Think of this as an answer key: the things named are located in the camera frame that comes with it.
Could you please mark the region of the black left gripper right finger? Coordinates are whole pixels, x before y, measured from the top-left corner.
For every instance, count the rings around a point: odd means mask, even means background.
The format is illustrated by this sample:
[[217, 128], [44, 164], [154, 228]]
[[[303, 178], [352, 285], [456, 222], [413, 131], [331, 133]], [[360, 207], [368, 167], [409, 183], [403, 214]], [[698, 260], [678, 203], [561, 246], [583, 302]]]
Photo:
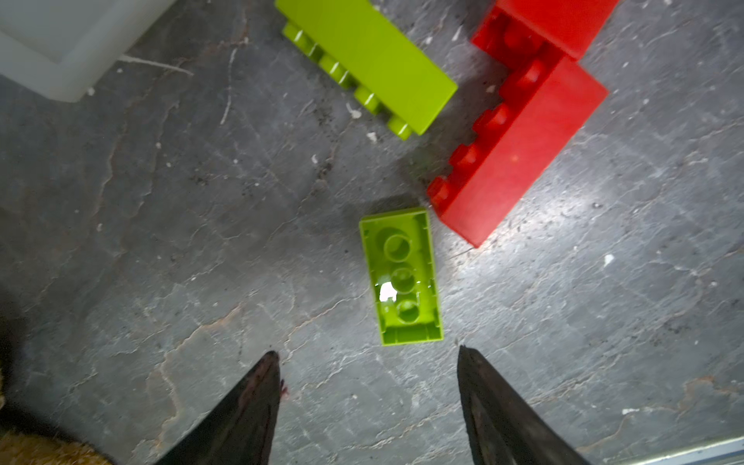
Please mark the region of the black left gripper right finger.
[[476, 464], [585, 464], [476, 349], [459, 347], [457, 380]]

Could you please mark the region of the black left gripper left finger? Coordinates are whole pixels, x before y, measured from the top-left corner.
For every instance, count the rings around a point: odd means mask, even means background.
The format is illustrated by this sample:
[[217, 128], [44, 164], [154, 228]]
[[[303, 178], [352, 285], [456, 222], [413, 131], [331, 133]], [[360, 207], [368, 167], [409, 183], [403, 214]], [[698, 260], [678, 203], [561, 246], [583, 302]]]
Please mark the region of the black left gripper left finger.
[[267, 464], [282, 395], [280, 358], [264, 354], [160, 464]]

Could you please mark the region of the green lego brick pair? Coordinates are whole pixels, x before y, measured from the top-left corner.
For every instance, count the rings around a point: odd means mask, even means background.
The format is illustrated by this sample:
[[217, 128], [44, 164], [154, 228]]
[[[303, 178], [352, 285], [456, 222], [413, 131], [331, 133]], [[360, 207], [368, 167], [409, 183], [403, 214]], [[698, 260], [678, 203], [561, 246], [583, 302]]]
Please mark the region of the green lego brick pair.
[[370, 215], [360, 237], [382, 345], [444, 339], [428, 212], [423, 207]]

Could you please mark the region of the red small lego brick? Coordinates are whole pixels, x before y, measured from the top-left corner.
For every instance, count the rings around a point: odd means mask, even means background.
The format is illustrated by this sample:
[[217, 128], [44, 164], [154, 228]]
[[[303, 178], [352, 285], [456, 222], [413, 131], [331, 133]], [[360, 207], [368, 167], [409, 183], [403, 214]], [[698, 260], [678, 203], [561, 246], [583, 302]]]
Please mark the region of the red small lego brick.
[[585, 125], [608, 91], [562, 52], [545, 52], [509, 75], [502, 102], [474, 123], [448, 176], [427, 188], [439, 219], [481, 246]]

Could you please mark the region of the red square lego brick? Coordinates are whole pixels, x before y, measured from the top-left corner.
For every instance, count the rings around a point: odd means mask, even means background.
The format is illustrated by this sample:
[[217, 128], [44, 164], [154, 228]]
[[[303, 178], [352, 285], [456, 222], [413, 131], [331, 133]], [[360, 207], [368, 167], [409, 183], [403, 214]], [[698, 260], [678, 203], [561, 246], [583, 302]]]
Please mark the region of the red square lego brick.
[[556, 48], [577, 61], [617, 4], [616, 0], [498, 0], [472, 44], [511, 70], [542, 48]]

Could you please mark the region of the green long lego brick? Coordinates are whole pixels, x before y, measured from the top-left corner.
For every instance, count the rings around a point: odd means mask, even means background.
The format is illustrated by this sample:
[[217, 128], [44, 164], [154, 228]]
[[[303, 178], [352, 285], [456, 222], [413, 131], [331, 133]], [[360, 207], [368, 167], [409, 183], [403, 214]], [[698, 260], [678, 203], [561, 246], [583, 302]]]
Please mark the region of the green long lego brick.
[[399, 139], [422, 135], [457, 84], [368, 1], [277, 1], [283, 35]]

